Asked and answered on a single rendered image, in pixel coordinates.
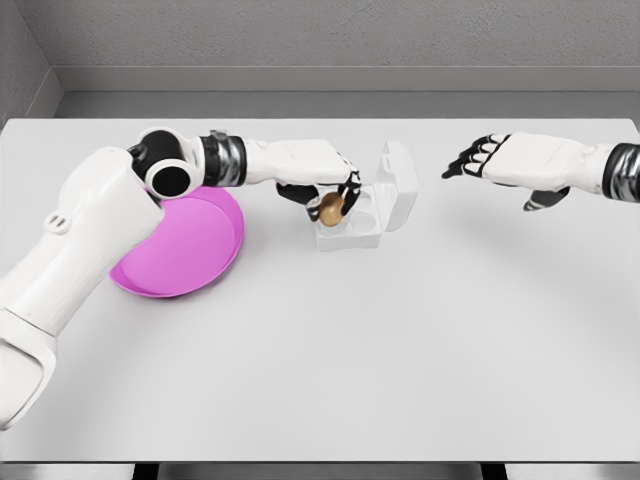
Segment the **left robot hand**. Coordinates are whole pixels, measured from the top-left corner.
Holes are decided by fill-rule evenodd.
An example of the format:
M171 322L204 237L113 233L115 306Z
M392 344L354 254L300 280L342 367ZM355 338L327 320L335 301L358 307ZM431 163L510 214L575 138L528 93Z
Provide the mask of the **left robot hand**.
M318 185L336 187L334 193L342 200L340 217L345 217L354 207L361 194L360 171L328 141L282 140L276 141L271 149L278 167L277 193L303 205L312 222L321 220L325 226L335 225L322 219L327 208L321 204L328 195L322 197Z

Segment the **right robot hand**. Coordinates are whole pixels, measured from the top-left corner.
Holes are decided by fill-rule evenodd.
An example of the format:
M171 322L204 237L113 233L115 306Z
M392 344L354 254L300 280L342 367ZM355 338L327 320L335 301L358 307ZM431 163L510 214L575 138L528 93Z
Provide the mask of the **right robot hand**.
M462 151L442 174L471 176L496 185L529 189L527 212L557 205L569 194L575 162L587 148L561 137L530 133L489 134Z

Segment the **brown egg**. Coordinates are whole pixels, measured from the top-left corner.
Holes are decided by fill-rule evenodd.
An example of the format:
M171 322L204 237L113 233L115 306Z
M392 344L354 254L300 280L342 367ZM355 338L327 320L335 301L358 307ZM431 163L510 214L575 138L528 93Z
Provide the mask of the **brown egg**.
M326 227L337 226L343 219L344 199L338 192L326 194L319 206L319 221Z

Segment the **white egg box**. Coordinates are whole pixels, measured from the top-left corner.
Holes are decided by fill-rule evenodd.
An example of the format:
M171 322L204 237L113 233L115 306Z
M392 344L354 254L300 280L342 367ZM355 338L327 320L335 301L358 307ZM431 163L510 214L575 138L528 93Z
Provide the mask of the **white egg box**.
M318 249L329 252L377 247L384 233L396 231L407 222L418 193L410 151L400 142L388 141L375 181L362 186L350 212L334 227L326 227L318 220Z

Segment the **pink plate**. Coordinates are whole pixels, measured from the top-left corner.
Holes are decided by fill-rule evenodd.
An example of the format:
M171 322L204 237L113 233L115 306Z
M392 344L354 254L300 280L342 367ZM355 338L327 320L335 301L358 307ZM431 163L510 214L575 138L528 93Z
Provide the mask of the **pink plate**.
M189 294L213 282L235 260L245 230L240 205L224 188L200 187L161 207L157 229L110 272L123 290L152 298Z

